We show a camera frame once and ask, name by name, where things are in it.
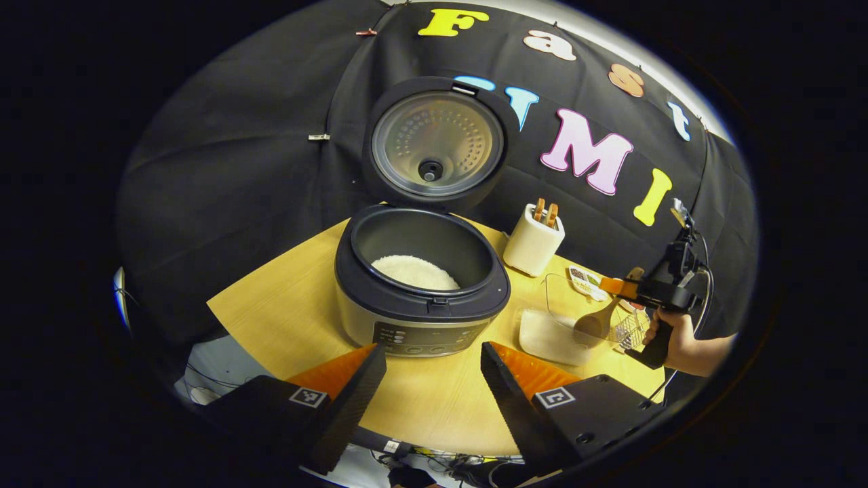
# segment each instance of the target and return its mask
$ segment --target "rice cooker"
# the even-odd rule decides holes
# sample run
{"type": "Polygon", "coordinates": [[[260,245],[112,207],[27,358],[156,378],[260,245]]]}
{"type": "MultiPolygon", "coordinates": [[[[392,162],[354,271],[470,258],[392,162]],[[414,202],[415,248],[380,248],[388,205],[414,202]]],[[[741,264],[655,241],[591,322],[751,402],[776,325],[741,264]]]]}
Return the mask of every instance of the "rice cooker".
{"type": "Polygon", "coordinates": [[[457,353],[506,307],[510,280],[488,240],[450,212],[494,187],[518,120],[493,93],[449,78],[418,77],[388,89],[365,131],[365,185],[387,204],[347,222],[335,254],[343,328],[359,346],[393,356],[457,353]],[[444,270],[458,289],[429,289],[372,263],[413,256],[444,270]]]}

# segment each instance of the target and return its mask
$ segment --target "inner pot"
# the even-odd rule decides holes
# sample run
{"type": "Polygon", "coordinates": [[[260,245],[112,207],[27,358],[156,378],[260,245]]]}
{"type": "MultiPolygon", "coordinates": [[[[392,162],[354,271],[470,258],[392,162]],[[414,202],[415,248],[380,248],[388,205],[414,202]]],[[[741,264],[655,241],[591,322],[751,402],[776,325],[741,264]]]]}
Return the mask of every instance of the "inner pot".
{"type": "Polygon", "coordinates": [[[476,291],[491,280],[496,256],[485,238],[469,223],[446,214],[411,208],[384,208],[367,215],[352,230],[352,251],[367,270],[395,287],[415,293],[460,295],[476,291]],[[409,255],[443,269],[458,290],[414,287],[380,273],[375,260],[409,255]]]}

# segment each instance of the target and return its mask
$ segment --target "white rice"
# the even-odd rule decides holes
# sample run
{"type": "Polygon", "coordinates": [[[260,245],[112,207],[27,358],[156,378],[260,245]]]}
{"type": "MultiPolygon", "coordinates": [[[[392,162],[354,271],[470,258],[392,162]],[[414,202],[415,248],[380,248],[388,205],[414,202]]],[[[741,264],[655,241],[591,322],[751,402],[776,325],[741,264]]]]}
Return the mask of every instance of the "white rice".
{"type": "Polygon", "coordinates": [[[380,273],[406,285],[429,290],[458,290],[460,286],[439,267],[414,256],[394,254],[371,263],[380,273]]]}

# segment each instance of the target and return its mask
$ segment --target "pink letter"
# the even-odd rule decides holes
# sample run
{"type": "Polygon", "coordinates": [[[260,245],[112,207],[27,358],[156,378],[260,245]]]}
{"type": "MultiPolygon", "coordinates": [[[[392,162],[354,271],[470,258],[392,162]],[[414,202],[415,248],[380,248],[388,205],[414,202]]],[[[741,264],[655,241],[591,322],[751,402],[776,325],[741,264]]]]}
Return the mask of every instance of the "pink letter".
{"type": "Polygon", "coordinates": [[[540,156],[542,164],[566,171],[567,152],[572,151],[573,175],[577,178],[600,163],[596,171],[588,175],[588,184],[606,195],[614,195],[615,180],[624,158],[633,150],[633,144],[618,134],[609,134],[594,144],[588,119],[569,109],[560,109],[557,115],[561,117],[561,129],[552,149],[540,156]]]}

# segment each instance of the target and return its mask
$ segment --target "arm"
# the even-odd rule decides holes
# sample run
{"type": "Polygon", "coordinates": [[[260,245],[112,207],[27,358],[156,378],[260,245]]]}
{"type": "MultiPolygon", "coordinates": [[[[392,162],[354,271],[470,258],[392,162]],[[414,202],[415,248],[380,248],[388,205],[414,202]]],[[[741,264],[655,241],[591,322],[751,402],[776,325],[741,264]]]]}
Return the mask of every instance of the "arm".
{"type": "Polygon", "coordinates": [[[736,334],[729,337],[710,340],[694,338],[694,324],[686,313],[670,313],[660,309],[654,312],[643,344],[654,338],[663,319],[672,326],[672,337],[669,339],[669,352],[664,366],[677,369],[694,376],[708,376],[729,353],[736,334]]]}

